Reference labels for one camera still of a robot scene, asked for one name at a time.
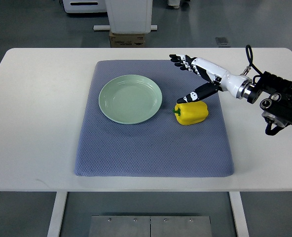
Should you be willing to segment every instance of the gray concrete floor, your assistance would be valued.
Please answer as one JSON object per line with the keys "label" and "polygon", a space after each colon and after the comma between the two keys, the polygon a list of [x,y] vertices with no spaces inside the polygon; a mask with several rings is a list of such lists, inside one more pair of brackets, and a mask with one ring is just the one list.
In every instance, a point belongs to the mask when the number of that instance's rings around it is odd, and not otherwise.
{"label": "gray concrete floor", "polygon": [[[14,47],[109,47],[109,33],[93,31],[108,24],[106,13],[66,14],[59,0],[0,0],[0,62]],[[146,47],[218,47],[215,38],[227,37],[230,47],[292,51],[292,0],[192,0],[178,10],[153,0],[152,24]],[[54,198],[1,192],[0,236],[46,236],[50,211],[34,208],[52,208]],[[292,192],[242,193],[242,201],[251,237],[292,236]]]}

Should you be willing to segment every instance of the table leg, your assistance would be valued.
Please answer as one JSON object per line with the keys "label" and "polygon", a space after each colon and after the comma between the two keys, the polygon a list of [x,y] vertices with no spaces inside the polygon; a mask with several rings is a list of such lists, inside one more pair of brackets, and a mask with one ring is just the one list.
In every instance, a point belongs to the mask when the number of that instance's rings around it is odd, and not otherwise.
{"label": "table leg", "polygon": [[233,210],[237,237],[249,237],[247,222],[240,192],[229,192],[231,209]]}
{"label": "table leg", "polygon": [[59,237],[64,216],[67,192],[57,192],[47,237]]}

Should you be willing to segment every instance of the white table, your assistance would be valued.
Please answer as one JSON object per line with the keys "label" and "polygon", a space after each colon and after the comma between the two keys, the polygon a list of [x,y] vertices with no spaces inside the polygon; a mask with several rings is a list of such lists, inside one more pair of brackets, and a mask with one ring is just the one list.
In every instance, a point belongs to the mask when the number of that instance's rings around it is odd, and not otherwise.
{"label": "white table", "polygon": [[[254,48],[254,64],[292,80],[292,52]],[[0,191],[292,191],[292,127],[264,133],[259,102],[220,92],[235,173],[225,178],[78,177],[73,168],[100,60],[203,57],[241,74],[244,48],[15,48],[0,64]],[[251,78],[256,73],[251,71]]]}

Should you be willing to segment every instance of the gray mat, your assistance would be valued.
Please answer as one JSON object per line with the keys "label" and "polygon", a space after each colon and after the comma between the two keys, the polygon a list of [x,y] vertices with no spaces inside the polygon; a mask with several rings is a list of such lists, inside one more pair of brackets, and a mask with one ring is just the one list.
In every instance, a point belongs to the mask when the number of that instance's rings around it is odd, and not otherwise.
{"label": "gray mat", "polygon": [[[115,77],[138,74],[158,84],[163,101],[149,120],[124,125],[101,112],[98,97]],[[97,63],[79,138],[74,172],[79,176],[224,177],[233,161],[217,94],[207,98],[209,116],[180,125],[172,109],[205,81],[169,60],[114,60]]]}

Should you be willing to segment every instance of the robotic hand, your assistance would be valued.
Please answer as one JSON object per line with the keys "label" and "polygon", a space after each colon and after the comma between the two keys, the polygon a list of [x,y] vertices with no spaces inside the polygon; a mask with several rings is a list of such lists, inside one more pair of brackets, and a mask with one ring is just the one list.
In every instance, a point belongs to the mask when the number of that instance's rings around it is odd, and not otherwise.
{"label": "robotic hand", "polygon": [[[181,70],[188,70],[201,76],[206,84],[196,88],[193,92],[177,100],[177,103],[190,103],[203,100],[218,91],[228,91],[233,97],[253,104],[264,91],[269,98],[260,103],[264,110],[262,116],[267,122],[265,133],[275,135],[288,125],[292,125],[292,81],[285,80],[268,72],[260,72],[253,63],[252,50],[246,46],[249,66],[241,75],[233,75],[228,70],[203,58],[190,58],[187,55],[171,54],[171,61]],[[254,68],[259,75],[253,80],[247,73]]]}

